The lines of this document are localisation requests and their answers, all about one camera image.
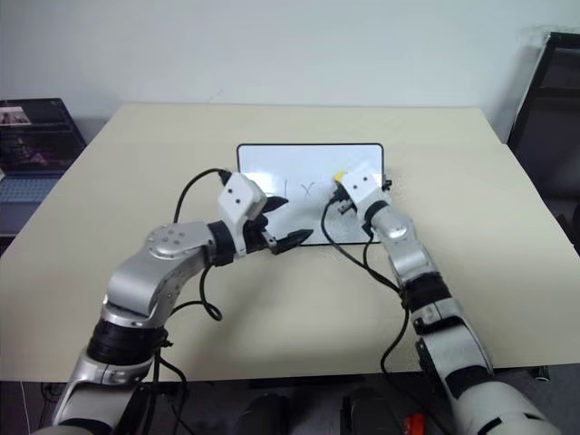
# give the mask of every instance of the laptop screen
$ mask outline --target laptop screen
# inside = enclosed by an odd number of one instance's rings
[[[0,101],[0,169],[64,173],[86,143],[59,99]]]

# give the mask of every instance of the beige table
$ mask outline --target beige table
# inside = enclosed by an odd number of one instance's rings
[[[383,144],[393,200],[496,366],[580,362],[580,262],[479,110],[127,104],[0,260],[1,378],[66,380],[113,270],[170,221],[190,177],[236,166],[238,143],[357,141]],[[197,184],[182,218],[216,219],[218,192]],[[372,263],[390,273],[377,246]],[[193,307],[167,324],[165,355],[192,380],[377,372],[402,320],[392,293],[328,246],[214,270],[208,297],[224,322]],[[418,369],[414,340],[393,370]]]

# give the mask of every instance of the yellow object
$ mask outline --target yellow object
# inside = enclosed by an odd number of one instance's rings
[[[337,173],[337,174],[334,176],[334,181],[336,181],[337,183],[340,183],[340,182],[341,182],[341,179],[343,178],[343,175],[344,175],[344,174],[346,174],[346,171],[345,171],[345,170],[342,170],[342,171],[340,171],[339,173]]]

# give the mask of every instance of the silver robot arm segment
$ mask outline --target silver robot arm segment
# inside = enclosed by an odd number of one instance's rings
[[[443,282],[411,219],[392,206],[372,174],[349,172],[337,181],[341,209],[356,210],[362,227],[374,229],[389,254],[403,305],[419,336],[420,366],[442,385],[458,433],[557,434],[545,416],[519,391],[493,378],[481,341]]]
[[[101,435],[122,424],[134,425],[126,410],[139,395],[154,353],[167,340],[164,325],[183,285],[208,266],[224,266],[264,248],[281,254],[312,234],[298,230],[279,240],[271,237],[263,213],[287,200],[267,198],[240,173],[224,174],[227,183],[218,198],[221,220],[158,227],[114,272],[101,319],[59,400],[53,426],[36,433]]]

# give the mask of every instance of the red object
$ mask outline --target red object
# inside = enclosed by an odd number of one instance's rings
[[[425,435],[427,419],[418,412],[405,417],[405,435]]]

